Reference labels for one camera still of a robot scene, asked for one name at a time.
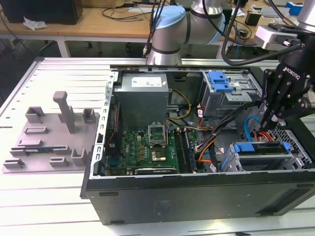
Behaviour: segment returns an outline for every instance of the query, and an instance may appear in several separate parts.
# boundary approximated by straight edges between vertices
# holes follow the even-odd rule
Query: red wire
[[[118,106],[116,105],[115,106],[115,128],[114,128],[114,131],[112,133],[112,135],[110,136],[108,142],[105,144],[105,146],[109,145],[110,141],[112,141],[115,133],[116,133],[116,129],[117,129],[117,110],[118,110]]]

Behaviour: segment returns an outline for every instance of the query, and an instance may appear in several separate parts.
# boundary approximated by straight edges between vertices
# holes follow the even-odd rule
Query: white table
[[[75,112],[84,107],[101,107],[102,75],[109,64],[144,64],[142,59],[45,59],[34,62],[7,101],[0,108],[0,162],[26,122],[29,106],[59,112],[52,101],[55,90],[66,90]],[[183,60],[183,64],[226,65],[221,60]],[[257,63],[272,68],[276,61]],[[221,219],[172,223],[103,226],[89,200],[80,199],[83,173],[25,174],[0,173],[0,235],[251,235],[313,236],[315,197],[279,217]]]

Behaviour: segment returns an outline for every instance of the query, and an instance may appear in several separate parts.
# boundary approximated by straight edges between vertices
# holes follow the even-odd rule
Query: blue plastic latch
[[[238,144],[233,145],[234,146],[234,150],[235,152],[241,152],[240,147],[238,146]]]
[[[291,152],[291,145],[288,142],[284,142],[283,146],[287,153]]]
[[[255,152],[254,147],[251,143],[240,143],[234,145],[234,150],[236,152]]]
[[[209,71],[209,81],[215,92],[233,92],[228,78],[221,71]]]

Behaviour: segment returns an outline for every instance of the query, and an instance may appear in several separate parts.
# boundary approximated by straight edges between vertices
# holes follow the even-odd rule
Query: black cable
[[[250,35],[247,36],[246,38],[243,38],[243,39],[250,39],[251,36],[252,36],[252,30],[251,30],[251,28],[249,28],[247,25],[245,25],[245,24],[243,24],[242,22],[239,22],[239,21],[237,21],[237,20],[235,20],[235,22],[237,22],[238,24],[241,24],[241,25],[245,26],[245,27],[249,30]]]
[[[5,102],[5,99],[4,99],[4,97],[3,97],[2,93],[1,93],[1,91],[0,91],[0,98],[3,100],[3,102]]]
[[[137,14],[137,15],[134,15],[134,16],[127,16],[127,17],[112,17],[112,16],[108,16],[106,14],[104,14],[105,11],[108,11],[112,8],[106,8],[102,11],[102,15],[106,18],[109,18],[109,19],[112,19],[112,20],[117,20],[117,21],[120,21],[120,20],[133,20],[133,18],[137,17],[137,16],[143,16],[145,14],[149,14],[149,12],[143,12],[143,13],[140,13],[140,14]]]
[[[4,26],[6,27],[6,29],[23,45],[23,47],[35,58],[35,55],[27,48],[27,46],[24,45],[24,43],[9,29],[9,27],[6,25],[6,23],[4,22],[3,20],[3,17],[2,17],[2,13],[3,10],[1,9],[0,10],[0,17],[1,17],[1,20],[4,24]]]
[[[272,0],[268,0],[269,4],[271,5],[272,9],[277,13],[277,15],[283,20],[283,22],[286,25],[289,26],[296,26],[291,20],[289,20],[287,17],[285,17],[280,10],[276,7],[276,5],[274,4],[274,2]]]
[[[234,21],[235,21],[236,15],[237,15],[237,11],[238,11],[238,9],[239,9],[239,7],[240,7],[240,2],[241,2],[241,0],[238,0],[238,1],[237,1],[237,4],[236,4],[236,6],[235,6],[234,14],[233,14],[233,16],[232,16],[231,22],[230,22],[230,24],[228,25],[228,28],[227,28],[227,31],[226,31],[226,35],[229,35],[229,34],[231,33],[231,30],[232,30],[232,27],[233,27],[233,23],[234,23]],[[267,60],[267,59],[270,59],[270,58],[273,58],[273,57],[278,57],[278,56],[281,56],[281,55],[285,55],[285,54],[294,52],[294,51],[296,51],[296,50],[298,50],[298,49],[300,49],[300,48],[302,47],[302,44],[301,44],[301,43],[297,43],[296,45],[291,46],[291,47],[286,48],[286,49],[281,50],[281,51],[268,53],[268,54],[261,55],[261,56],[258,56],[258,57],[252,58],[252,59],[241,60],[241,61],[232,61],[232,60],[230,60],[230,59],[227,57],[227,55],[225,54],[225,49],[226,49],[227,41],[228,41],[228,37],[225,37],[225,38],[224,38],[224,42],[223,42],[223,46],[222,46],[221,54],[222,54],[223,60],[224,60],[227,64],[232,65],[232,66],[248,65],[248,64],[252,64],[252,63],[255,63],[255,62],[262,61],[262,60]]]
[[[163,11],[163,8],[164,8],[164,5],[165,5],[165,0],[163,0],[163,3],[161,5],[161,2],[162,0],[159,1],[159,4],[158,4],[158,7],[157,7],[157,10],[156,10],[156,15],[153,19],[153,23],[151,24],[151,27],[150,27],[150,33],[149,33],[149,37],[148,37],[148,40],[147,40],[147,43],[145,45],[145,48],[144,48],[144,54],[143,54],[143,57],[145,57],[148,53],[148,46],[149,46],[149,43],[151,41],[151,39],[153,38],[153,35],[156,31],[156,26],[158,24],[158,20],[161,16],[161,13]]]
[[[202,0],[202,7],[203,7],[203,11],[208,19],[208,21],[212,24],[212,26],[216,29],[217,32],[219,32],[222,36],[224,36],[225,38],[228,38],[228,40],[230,40],[231,42],[233,43],[236,43],[236,44],[239,44],[239,45],[243,45],[243,46],[256,46],[257,44],[255,43],[242,43],[242,42],[237,42],[235,41],[234,39],[230,38],[229,35],[230,35],[230,32],[228,33],[223,33],[217,26],[216,24],[212,21],[212,19],[210,18],[208,12],[207,12],[207,9],[206,9],[206,3],[205,3],[205,0]]]
[[[275,5],[275,3],[272,0],[268,0],[270,6],[272,7],[272,9],[277,13],[277,15],[281,18],[284,19],[285,16],[280,12],[280,10],[277,8],[277,6]]]

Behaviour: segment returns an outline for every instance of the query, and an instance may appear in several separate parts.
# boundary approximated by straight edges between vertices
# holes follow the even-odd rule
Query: table leg
[[[64,40],[57,40],[57,43],[58,43],[61,57],[70,58],[71,55],[70,55],[70,51],[69,51],[67,42]]]
[[[231,42],[228,41],[227,44],[226,44],[225,52],[227,51],[227,49],[228,49],[228,47],[229,47],[230,45],[231,45]],[[220,41],[216,59],[222,59],[222,53],[221,53],[222,47],[223,47],[223,41]]]
[[[191,56],[192,54],[192,44],[188,45],[188,49],[187,49],[187,56]]]
[[[102,42],[97,42],[98,54],[101,55],[103,53]]]
[[[11,39],[4,38],[4,39],[2,39],[2,42],[4,43],[4,45],[6,47],[8,47],[8,49],[10,49],[10,50],[14,50],[15,49],[15,46],[14,46],[14,44],[13,44]]]

